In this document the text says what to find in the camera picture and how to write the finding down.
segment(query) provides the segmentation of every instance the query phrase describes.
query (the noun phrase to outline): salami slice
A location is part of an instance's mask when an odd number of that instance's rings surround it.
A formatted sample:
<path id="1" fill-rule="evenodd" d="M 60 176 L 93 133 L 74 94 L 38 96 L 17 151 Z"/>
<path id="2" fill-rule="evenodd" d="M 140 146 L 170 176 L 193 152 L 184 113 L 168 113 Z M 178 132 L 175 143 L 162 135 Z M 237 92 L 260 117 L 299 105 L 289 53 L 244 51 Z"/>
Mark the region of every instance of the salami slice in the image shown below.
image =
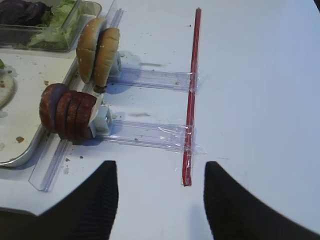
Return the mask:
<path id="1" fill-rule="evenodd" d="M 66 136 L 69 140 L 75 140 L 76 135 L 76 117 L 81 101 L 87 94 L 84 92 L 77 92 L 70 101 L 68 107 L 68 114 L 66 118 Z"/>
<path id="2" fill-rule="evenodd" d="M 45 88 L 41 95 L 39 115 L 43 127 L 56 133 L 56 109 L 61 96 L 68 91 L 62 83 L 54 83 Z"/>
<path id="3" fill-rule="evenodd" d="M 55 112 L 55 129 L 61 139 L 68 139 L 66 132 L 69 104 L 77 91 L 66 91 L 60 98 Z"/>
<path id="4" fill-rule="evenodd" d="M 97 98 L 95 96 L 87 94 L 78 108 L 75 119 L 75 134 L 81 138 L 90 139 L 92 137 L 88 124 L 92 108 L 96 104 L 96 101 Z"/>

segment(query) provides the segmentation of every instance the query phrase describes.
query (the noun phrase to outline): clear plastic rail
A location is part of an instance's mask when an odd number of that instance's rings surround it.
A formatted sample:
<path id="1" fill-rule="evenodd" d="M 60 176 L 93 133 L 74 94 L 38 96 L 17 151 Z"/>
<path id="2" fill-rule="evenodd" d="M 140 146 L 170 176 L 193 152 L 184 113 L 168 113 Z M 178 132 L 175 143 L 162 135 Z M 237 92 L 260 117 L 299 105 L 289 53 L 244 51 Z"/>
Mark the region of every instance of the clear plastic rail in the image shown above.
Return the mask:
<path id="1" fill-rule="evenodd" d="M 106 16 L 107 23 L 110 23 L 107 27 L 117 27 L 122 14 L 123 10 L 117 9 L 116 0 L 114 0 Z M 72 66 L 72 68 L 77 66 L 76 60 Z M 160 72 L 123 67 L 119 76 L 108 78 L 108 84 L 196 92 L 196 86 L 190 88 L 190 80 L 197 77 L 195 73 L 190 72 Z M 77 91 L 93 93 L 93 84 L 84 84 L 77 75 L 70 80 L 69 87 Z M 194 128 L 178 124 L 113 120 L 110 133 L 107 135 L 97 132 L 95 138 L 123 145 L 159 148 L 183 153 L 193 151 L 195 146 L 193 138 L 186 145 L 186 133 L 189 133 L 190 137 L 194 136 Z M 66 158 L 66 151 L 71 145 L 72 142 L 61 140 L 57 134 L 51 133 L 29 178 L 30 184 L 39 191 L 51 191 L 61 163 Z"/>

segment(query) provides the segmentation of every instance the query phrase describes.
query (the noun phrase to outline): shredded lettuce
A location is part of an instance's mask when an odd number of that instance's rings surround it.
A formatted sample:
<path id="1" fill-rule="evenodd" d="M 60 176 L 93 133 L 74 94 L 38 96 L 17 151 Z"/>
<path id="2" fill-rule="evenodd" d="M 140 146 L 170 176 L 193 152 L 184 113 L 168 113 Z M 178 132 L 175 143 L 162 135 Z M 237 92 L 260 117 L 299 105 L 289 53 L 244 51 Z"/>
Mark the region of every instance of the shredded lettuce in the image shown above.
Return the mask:
<path id="1" fill-rule="evenodd" d="M 49 16 L 49 21 L 48 16 L 44 16 L 44 19 L 46 19 L 44 21 L 49 22 L 47 29 L 41 33 L 33 35 L 30 38 L 27 47 L 56 50 L 66 49 L 77 33 L 77 25 L 81 16 L 79 9 L 77 9 L 73 14 L 72 19 L 68 23 L 64 32 L 61 27 L 73 9 L 75 3 L 75 0 L 61 0 L 58 5 L 53 6 L 51 9 L 52 14 Z"/>
<path id="2" fill-rule="evenodd" d="M 0 59 L 0 69 L 5 69 L 5 64 L 1 59 Z"/>

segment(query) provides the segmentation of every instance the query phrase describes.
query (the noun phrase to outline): sesame bun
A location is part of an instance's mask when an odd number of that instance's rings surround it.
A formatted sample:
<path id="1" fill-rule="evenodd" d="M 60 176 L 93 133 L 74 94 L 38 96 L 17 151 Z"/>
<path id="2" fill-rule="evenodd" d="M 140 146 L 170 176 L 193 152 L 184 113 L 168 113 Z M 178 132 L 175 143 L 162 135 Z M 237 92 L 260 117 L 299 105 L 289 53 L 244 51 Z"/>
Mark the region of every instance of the sesame bun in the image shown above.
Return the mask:
<path id="1" fill-rule="evenodd" d="M 76 47 L 79 74 L 84 83 L 89 83 L 95 63 L 97 41 L 106 23 L 106 18 L 97 17 L 90 20 L 82 30 Z"/>
<path id="2" fill-rule="evenodd" d="M 110 27 L 102 31 L 97 41 L 92 78 L 98 88 L 105 89 L 119 47 L 120 31 Z"/>

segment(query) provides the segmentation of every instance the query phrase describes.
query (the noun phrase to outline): crumb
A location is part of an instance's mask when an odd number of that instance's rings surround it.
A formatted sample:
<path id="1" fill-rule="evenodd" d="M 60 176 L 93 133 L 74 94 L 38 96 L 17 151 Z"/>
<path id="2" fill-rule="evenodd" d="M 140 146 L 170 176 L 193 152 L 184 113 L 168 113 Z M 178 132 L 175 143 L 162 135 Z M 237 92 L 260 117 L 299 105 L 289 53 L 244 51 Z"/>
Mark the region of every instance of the crumb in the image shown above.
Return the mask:
<path id="1" fill-rule="evenodd" d="M 18 143 L 22 143 L 22 142 L 25 140 L 25 138 L 22 137 L 22 136 L 18 136 L 15 140 L 16 140 Z"/>

